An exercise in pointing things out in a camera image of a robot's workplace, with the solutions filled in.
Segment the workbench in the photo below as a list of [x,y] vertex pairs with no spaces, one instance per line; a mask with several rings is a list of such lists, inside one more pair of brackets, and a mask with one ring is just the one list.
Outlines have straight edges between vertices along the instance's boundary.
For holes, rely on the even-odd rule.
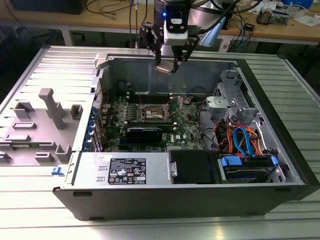
[[[125,48],[52,46],[41,49],[0,105],[0,137],[17,101],[39,104],[39,89],[53,88],[66,108],[84,104],[96,76],[98,53]],[[320,180],[320,98],[286,59],[268,54],[195,51],[191,57],[244,59],[296,145]],[[320,236],[320,191],[289,201],[264,216],[79,221],[52,193],[64,178],[53,166],[0,167],[0,235],[9,239],[311,239]]]
[[[110,3],[110,0],[101,0],[101,6]],[[117,6],[110,6],[106,9],[113,11],[128,6],[126,1]],[[86,9],[80,15],[64,14],[64,13],[47,13],[47,12],[29,12],[15,11],[9,5],[13,14],[28,28],[40,29],[57,29],[63,34],[66,46],[73,46],[71,31],[92,31],[105,33],[129,33],[129,8],[116,12],[116,20],[101,14],[92,13]],[[89,6],[92,11],[99,11],[98,4],[95,2]],[[312,5],[312,11],[320,11],[319,6]],[[146,12],[144,4],[138,5],[138,27],[140,26]],[[283,44],[304,44],[317,45],[320,41],[320,24],[309,27],[293,19],[290,19],[288,25],[260,25],[256,23],[256,14],[243,13],[242,16],[247,23],[255,25],[251,41],[271,42]],[[154,6],[148,5],[148,15],[146,22],[153,22]],[[132,8],[131,28],[132,33],[136,32],[136,11]],[[11,16],[7,10],[4,0],[0,0],[0,25],[21,27],[20,24]],[[219,39],[222,39],[220,52],[225,52],[231,40],[236,39],[240,34],[236,22],[231,21],[228,30],[222,30]]]

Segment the motherboard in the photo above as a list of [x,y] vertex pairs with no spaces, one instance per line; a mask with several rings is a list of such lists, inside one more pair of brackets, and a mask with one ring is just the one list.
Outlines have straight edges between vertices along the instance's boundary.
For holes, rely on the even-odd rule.
[[104,104],[104,152],[204,149],[198,103],[189,96],[119,96]]

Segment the label sticker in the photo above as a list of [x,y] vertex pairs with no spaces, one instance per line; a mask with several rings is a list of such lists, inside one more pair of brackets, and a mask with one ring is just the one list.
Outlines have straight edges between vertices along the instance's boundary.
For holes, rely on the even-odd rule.
[[96,156],[96,160],[98,162],[107,162],[112,158],[112,155],[108,155],[108,154],[98,154]]
[[109,158],[109,160],[109,184],[146,184],[145,158]]

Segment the side panel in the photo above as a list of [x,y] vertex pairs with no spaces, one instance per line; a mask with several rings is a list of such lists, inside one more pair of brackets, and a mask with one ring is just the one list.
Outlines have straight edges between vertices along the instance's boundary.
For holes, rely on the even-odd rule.
[[247,81],[247,87],[251,88],[251,90],[253,91],[257,100],[257,104],[259,104],[262,110],[264,111],[267,120],[269,121],[271,127],[275,132],[275,135],[279,139],[286,154],[288,155],[289,159],[294,165],[294,168],[298,172],[301,180],[305,184],[309,185],[306,191],[301,192],[294,199],[302,200],[306,196],[312,194],[313,192],[319,189],[319,181],[312,172],[307,161],[300,152],[295,141],[292,139],[284,123],[281,121],[276,110],[274,109],[273,105],[271,104],[270,100],[268,99],[267,95],[265,94],[264,90],[262,89],[261,85],[259,84],[258,80],[249,68],[246,61],[238,60],[237,62],[238,66],[240,67],[242,73],[245,76],[245,80]]
[[73,191],[54,189],[74,214],[88,220],[170,219],[264,215],[305,186]]

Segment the blue clip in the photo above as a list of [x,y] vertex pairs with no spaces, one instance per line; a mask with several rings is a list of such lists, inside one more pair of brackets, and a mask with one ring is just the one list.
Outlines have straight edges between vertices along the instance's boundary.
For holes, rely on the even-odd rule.
[[89,119],[88,126],[92,127],[93,125],[95,125],[95,121]]
[[239,156],[224,156],[221,158],[222,166],[242,166],[242,162]]
[[83,144],[82,144],[82,146],[85,147],[85,148],[90,148],[91,143],[90,143],[90,142],[87,142],[87,141],[84,141]]
[[62,172],[62,167],[60,166],[55,166],[51,172],[51,174],[54,176],[54,175],[59,175],[59,176],[62,176],[64,175],[64,173]]
[[254,153],[254,150],[252,149],[251,145],[250,145],[250,138],[249,138],[249,134],[248,132],[246,131],[246,129],[244,127],[237,127],[234,132],[233,132],[233,141],[234,141],[234,146],[241,152],[242,156],[245,157],[246,156],[246,153],[245,151],[239,146],[238,144],[238,139],[237,139],[237,133],[239,131],[242,131],[243,134],[244,134],[244,138],[245,138],[245,143],[246,143],[246,148],[248,150],[248,153],[250,156],[254,156],[255,153]]
[[277,160],[277,158],[275,157],[275,156],[272,156],[271,157],[271,160],[272,160],[272,162],[273,162],[273,165],[276,167],[276,166],[278,166],[278,160]]
[[94,129],[93,129],[92,127],[87,126],[85,132],[86,132],[86,133],[92,133],[93,130],[94,130]]
[[90,140],[91,138],[92,138],[92,136],[89,135],[89,134],[84,135],[84,140],[85,140],[85,141],[88,141],[88,140]]

